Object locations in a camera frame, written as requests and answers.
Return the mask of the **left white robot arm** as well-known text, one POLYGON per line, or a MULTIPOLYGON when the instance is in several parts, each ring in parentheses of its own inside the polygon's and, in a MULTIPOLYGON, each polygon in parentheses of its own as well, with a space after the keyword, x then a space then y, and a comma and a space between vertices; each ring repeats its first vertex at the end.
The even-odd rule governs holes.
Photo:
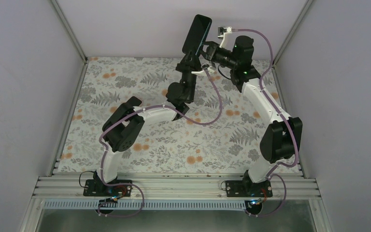
POLYGON ((194 101, 197 73, 206 70, 201 67, 199 54, 195 50, 185 52, 176 65, 176 70, 182 74, 181 79, 169 85, 164 103, 141 107, 142 101, 131 97, 106 120, 99 138, 104 146, 104 153, 91 185, 94 192, 108 196, 114 192, 115 186, 122 184, 117 180, 114 157, 116 153, 128 150, 135 143, 146 124, 171 122, 185 117, 189 111, 188 104, 194 101))

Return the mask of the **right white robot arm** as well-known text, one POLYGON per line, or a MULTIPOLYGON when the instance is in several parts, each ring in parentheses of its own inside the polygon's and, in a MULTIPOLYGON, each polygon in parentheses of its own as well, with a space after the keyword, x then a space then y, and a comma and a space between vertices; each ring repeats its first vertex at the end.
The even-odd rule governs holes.
POLYGON ((257 108, 268 127, 260 141, 259 158, 243 175, 242 189, 245 195, 254 197, 270 179, 278 166, 294 167, 299 161, 302 133, 300 118, 292 118, 266 90, 263 76, 254 68, 252 56, 254 40, 238 36, 232 50, 216 42, 205 42, 203 57, 230 69, 233 85, 257 108))

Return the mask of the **phone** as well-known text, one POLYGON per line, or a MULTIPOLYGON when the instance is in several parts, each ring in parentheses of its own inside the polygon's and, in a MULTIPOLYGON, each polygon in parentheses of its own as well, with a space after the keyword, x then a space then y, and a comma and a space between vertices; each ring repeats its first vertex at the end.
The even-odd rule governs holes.
POLYGON ((195 55, 200 54, 211 24, 211 18, 200 14, 195 15, 182 47, 184 54, 188 54, 189 52, 194 52, 195 55))

